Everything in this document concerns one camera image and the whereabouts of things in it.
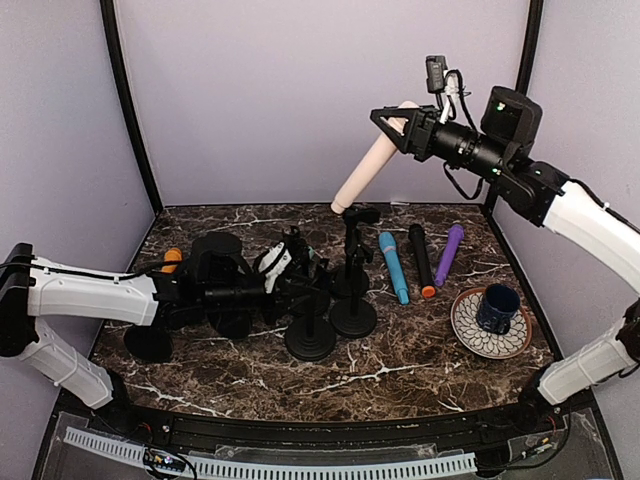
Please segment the black microphone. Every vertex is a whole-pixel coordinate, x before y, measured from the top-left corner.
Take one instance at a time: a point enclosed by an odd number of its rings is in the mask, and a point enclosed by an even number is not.
[[[413,245],[413,253],[418,265],[418,275],[420,276],[420,293],[424,298],[431,298],[436,294],[436,288],[431,274],[427,245],[424,241],[424,229],[414,223],[409,227],[409,240]]]

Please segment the gray backdrop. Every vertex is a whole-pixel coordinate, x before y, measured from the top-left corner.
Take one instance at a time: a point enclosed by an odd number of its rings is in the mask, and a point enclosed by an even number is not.
[[[152,220],[120,113],[97,1],[0,3],[0,261],[127,266]],[[99,322],[54,319],[87,352]],[[0,359],[0,479],[31,478],[57,389]]]
[[[584,180],[640,225],[640,4],[546,2],[531,97],[544,117],[533,157]],[[497,218],[521,259],[565,354],[603,333],[637,297],[567,240],[537,230],[505,204]],[[640,478],[640,373],[597,396],[629,479]]]
[[[462,69],[479,121],[490,87],[515,84],[528,1],[118,5],[160,193],[178,205],[333,199],[379,134],[371,109],[433,103],[428,54]],[[461,201],[440,162],[394,163],[363,199]]]

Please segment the blue microphone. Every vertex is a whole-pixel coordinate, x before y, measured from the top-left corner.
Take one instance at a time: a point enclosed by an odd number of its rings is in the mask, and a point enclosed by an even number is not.
[[[384,259],[387,262],[387,268],[391,275],[391,282],[393,283],[393,289],[398,296],[398,300],[401,305],[409,304],[409,286],[404,278],[404,272],[402,271],[402,265],[400,265],[400,259],[396,252],[396,240],[393,238],[390,232],[382,232],[380,234],[380,250],[384,254]]]

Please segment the microphone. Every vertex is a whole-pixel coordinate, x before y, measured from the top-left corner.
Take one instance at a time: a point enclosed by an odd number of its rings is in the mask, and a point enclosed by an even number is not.
[[[449,229],[449,238],[447,239],[447,245],[444,247],[444,253],[442,254],[442,258],[440,259],[440,265],[438,265],[438,269],[436,270],[436,286],[441,287],[444,285],[444,282],[447,280],[447,275],[449,275],[449,269],[451,268],[451,264],[453,263],[453,259],[456,256],[456,252],[458,251],[458,245],[464,238],[464,228],[462,225],[455,224],[453,227]]]
[[[436,294],[436,289],[433,284],[427,245],[424,241],[424,229],[417,223],[409,227],[409,240],[411,241],[411,245],[413,245],[413,253],[415,254],[416,264],[418,266],[420,293],[424,298],[433,297]]]
[[[380,250],[382,250],[384,254],[384,259],[387,262],[391,283],[393,283],[393,289],[396,292],[398,301],[401,305],[408,305],[409,287],[407,280],[404,278],[402,265],[396,252],[396,239],[393,238],[391,232],[382,232],[378,237],[378,242],[380,243]]]
[[[418,108],[418,105],[407,100],[398,108]],[[402,133],[406,122],[406,118],[390,118],[388,120],[389,125],[397,130],[398,133]],[[342,188],[336,193],[331,204],[331,210],[340,215],[349,208],[356,197],[367,188],[378,172],[391,160],[397,150],[393,142],[389,140],[389,137],[381,133],[356,169],[342,185]]]

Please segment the white cable tray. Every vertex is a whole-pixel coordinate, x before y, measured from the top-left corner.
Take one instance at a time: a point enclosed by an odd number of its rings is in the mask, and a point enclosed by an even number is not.
[[[103,437],[73,427],[67,427],[64,442],[120,463],[146,468],[142,463],[145,451],[142,445]],[[198,479],[203,480],[422,480],[477,471],[474,453],[411,462],[335,467],[240,463],[197,455],[188,455],[186,458],[198,472]],[[157,469],[178,475],[162,467]],[[189,468],[185,469],[181,476],[193,477]]]

